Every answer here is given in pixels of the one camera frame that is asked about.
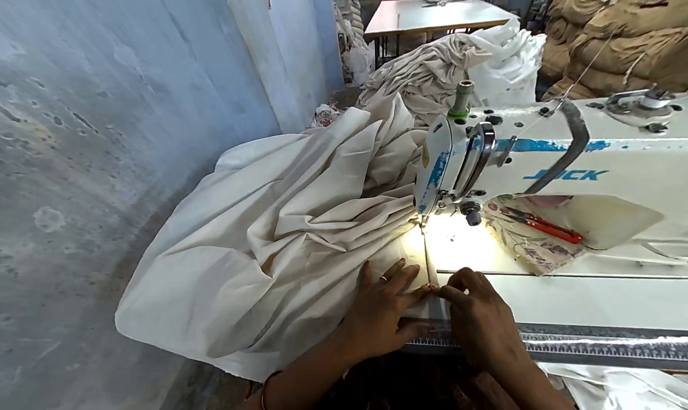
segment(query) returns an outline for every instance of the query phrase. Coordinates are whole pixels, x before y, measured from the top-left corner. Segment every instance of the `jack logo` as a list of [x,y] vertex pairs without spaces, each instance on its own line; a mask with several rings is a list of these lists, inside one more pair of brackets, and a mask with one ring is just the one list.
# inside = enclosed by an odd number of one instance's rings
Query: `jack logo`
[[[573,171],[564,170],[561,171],[554,179],[567,181],[597,181],[598,176],[606,172],[609,171],[594,171],[593,169],[575,169]],[[538,180],[539,178],[543,177],[545,173],[546,170],[542,169],[536,175],[524,177],[524,180]]]

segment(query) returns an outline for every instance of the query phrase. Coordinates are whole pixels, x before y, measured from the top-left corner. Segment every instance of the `peeling blue paint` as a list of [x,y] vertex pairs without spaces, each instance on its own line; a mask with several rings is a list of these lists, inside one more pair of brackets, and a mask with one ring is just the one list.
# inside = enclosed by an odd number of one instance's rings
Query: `peeling blue paint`
[[[496,141],[496,150],[505,150],[509,142],[510,139],[498,139]],[[556,142],[542,139],[517,139],[511,151],[513,153],[527,153],[530,151],[562,152],[566,151],[567,148],[568,146],[559,145]]]
[[[442,174],[445,172],[445,166],[447,165],[447,159],[450,155],[449,151],[446,151],[444,153],[441,153],[438,155],[437,161],[435,161],[435,165],[433,166],[433,171],[430,174],[430,180],[428,181],[428,186],[425,188],[425,194],[424,197],[428,196],[428,192],[430,192],[431,189],[435,188],[437,189],[438,186],[440,185],[440,180],[442,180]],[[422,202],[420,206],[417,208],[417,210],[423,214],[427,210],[427,203]]]
[[604,148],[609,147],[612,145],[611,142],[606,142],[603,139],[597,140],[597,141],[592,141],[589,144],[586,144],[586,148],[584,149],[584,152],[589,153],[591,151],[601,151]]

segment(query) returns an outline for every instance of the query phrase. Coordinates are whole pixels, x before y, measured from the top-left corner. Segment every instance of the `burlap sack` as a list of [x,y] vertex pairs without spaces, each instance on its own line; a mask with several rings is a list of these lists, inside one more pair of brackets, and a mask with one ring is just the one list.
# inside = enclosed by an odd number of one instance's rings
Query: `burlap sack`
[[590,89],[597,97],[609,97],[622,91],[642,90],[650,88],[653,84],[647,79],[627,76],[626,74],[605,73],[592,68],[584,72],[585,68],[586,65],[581,61],[572,60],[564,70],[564,77],[574,81],[581,76],[579,83]]
[[546,44],[543,46],[541,68],[538,70],[539,76],[551,81],[558,81],[562,78],[568,63],[569,48],[566,44],[556,44],[547,37]]
[[[541,97],[541,101],[551,101],[554,98],[560,97],[564,95],[566,90],[574,84],[574,80],[569,79],[567,77],[564,77],[563,79],[560,79],[557,81],[554,85],[551,86]],[[595,98],[597,96],[594,95],[594,93],[588,89],[587,87],[584,87],[582,84],[577,84],[574,87],[572,87],[571,91],[569,91],[569,98],[573,100],[581,100],[585,98]]]
[[590,36],[637,37],[665,28],[688,26],[688,0],[618,0],[584,27]]
[[562,16],[581,27],[609,4],[609,0],[565,0]]
[[564,3],[566,0],[554,0],[549,5],[549,11],[546,12],[549,18],[557,19],[562,16],[564,10]]
[[624,74],[631,69],[638,77],[651,78],[658,62],[687,37],[688,27],[665,28],[635,38],[613,38],[603,49],[605,40],[581,34],[571,44],[570,56],[585,64],[594,59],[592,67],[599,71]]
[[546,24],[546,36],[556,44],[571,44],[581,32],[582,27],[565,18],[551,19]]
[[688,35],[661,54],[650,70],[649,79],[666,90],[677,93],[688,90]]

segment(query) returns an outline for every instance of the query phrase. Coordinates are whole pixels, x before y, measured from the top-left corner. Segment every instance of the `screw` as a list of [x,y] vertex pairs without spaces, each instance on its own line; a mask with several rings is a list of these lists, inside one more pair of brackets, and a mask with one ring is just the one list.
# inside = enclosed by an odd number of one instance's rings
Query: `screw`
[[660,124],[660,123],[651,123],[648,124],[648,131],[653,133],[653,134],[658,134],[661,132],[665,132],[667,130],[667,126],[665,124]]

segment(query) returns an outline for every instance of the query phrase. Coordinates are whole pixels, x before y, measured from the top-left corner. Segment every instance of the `bangle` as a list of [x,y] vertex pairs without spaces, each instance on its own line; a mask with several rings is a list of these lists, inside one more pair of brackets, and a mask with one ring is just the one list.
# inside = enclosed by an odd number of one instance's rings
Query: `bangle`
[[268,376],[268,378],[265,379],[265,383],[263,383],[263,387],[260,389],[260,408],[262,410],[265,410],[265,388],[268,387],[268,382],[270,382],[270,379],[279,374],[281,371],[274,371],[273,374]]

